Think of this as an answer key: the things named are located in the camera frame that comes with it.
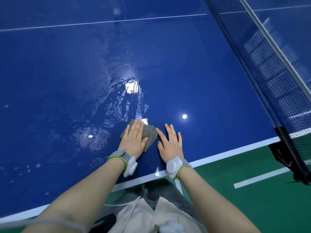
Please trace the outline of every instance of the left hand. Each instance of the left hand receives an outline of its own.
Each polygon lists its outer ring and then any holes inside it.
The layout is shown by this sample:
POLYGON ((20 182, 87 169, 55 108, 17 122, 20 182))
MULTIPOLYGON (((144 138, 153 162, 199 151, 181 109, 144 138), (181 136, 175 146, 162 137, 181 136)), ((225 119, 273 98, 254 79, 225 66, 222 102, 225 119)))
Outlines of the left hand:
POLYGON ((142 131, 144 129, 144 122, 141 119, 135 120, 131 129, 127 125, 124 136, 121 140, 118 150, 126 149, 126 152, 135 156, 138 159, 144 150, 148 137, 142 140, 142 131))

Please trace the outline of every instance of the white center line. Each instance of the white center line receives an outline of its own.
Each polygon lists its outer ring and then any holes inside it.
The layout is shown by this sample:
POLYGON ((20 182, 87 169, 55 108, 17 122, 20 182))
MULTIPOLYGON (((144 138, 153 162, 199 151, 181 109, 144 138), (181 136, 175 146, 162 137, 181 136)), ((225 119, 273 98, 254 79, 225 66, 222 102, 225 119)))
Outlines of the white center line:
MULTIPOLYGON (((302 8, 302 7, 311 7, 311 5, 276 7, 276 8, 267 8, 267 9, 257 9, 257 10, 253 10, 253 11, 271 11, 271 10, 281 10, 281 9, 291 9, 291 8, 302 8)), ((232 12, 223 12, 223 13, 219 13, 219 14, 220 14, 220 15, 224 15, 224 14, 244 13, 244 12, 246 12, 246 11, 232 11, 232 12)))
POLYGON ((75 25, 96 24, 96 23, 114 23, 114 22, 134 21, 134 20, 169 19, 169 18, 188 17, 188 16, 200 16, 200 15, 207 15, 207 14, 176 15, 176 16, 153 17, 153 18, 143 18, 143 19, 123 19, 123 20, 111 20, 111 21, 91 22, 91 23, 71 23, 71 24, 39 26, 39 27, 27 27, 27 28, 8 28, 8 29, 0 29, 0 32, 9 32, 9 31, 17 31, 17 30, 28 30, 28 29, 37 29, 37 28, 53 28, 53 27, 75 26, 75 25))

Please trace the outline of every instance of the ping pong table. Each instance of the ping pong table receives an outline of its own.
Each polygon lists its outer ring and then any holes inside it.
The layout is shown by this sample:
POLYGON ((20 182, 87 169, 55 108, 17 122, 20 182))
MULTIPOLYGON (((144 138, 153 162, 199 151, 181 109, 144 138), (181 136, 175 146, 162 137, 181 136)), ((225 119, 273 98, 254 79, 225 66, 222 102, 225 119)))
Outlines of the ping pong table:
MULTIPOLYGON (((0 221, 35 216, 173 124, 193 167, 279 141, 204 0, 1 0, 0 221)), ((166 175, 157 140, 113 191, 166 175)))

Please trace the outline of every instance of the wet surface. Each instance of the wet surface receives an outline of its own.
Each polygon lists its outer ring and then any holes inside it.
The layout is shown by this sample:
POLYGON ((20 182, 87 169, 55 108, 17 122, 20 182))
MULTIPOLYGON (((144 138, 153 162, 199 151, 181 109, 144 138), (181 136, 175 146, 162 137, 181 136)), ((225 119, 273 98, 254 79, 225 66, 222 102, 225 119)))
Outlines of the wet surface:
MULTIPOLYGON (((131 119, 173 124, 189 162, 275 137, 206 13, 0 33, 0 216, 49 204, 93 172, 131 119)), ((118 183, 165 169, 157 141, 118 183)))

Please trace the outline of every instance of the right hand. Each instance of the right hand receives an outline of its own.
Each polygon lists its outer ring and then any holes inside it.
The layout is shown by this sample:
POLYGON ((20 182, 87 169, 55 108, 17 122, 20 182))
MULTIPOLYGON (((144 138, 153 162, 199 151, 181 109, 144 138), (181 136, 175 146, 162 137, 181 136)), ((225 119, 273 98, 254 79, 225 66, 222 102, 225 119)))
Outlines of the right hand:
POLYGON ((160 151, 160 156, 162 160, 167 163, 168 161, 174 159, 177 156, 183 159, 183 140, 181 138, 180 132, 178 133, 177 140, 176 132, 173 125, 168 126, 167 124, 165 124, 165 128, 169 135, 169 140, 166 139, 165 135, 163 134, 163 132, 160 131, 160 129, 156 128, 156 131, 162 140, 162 142, 158 142, 158 149, 160 151))

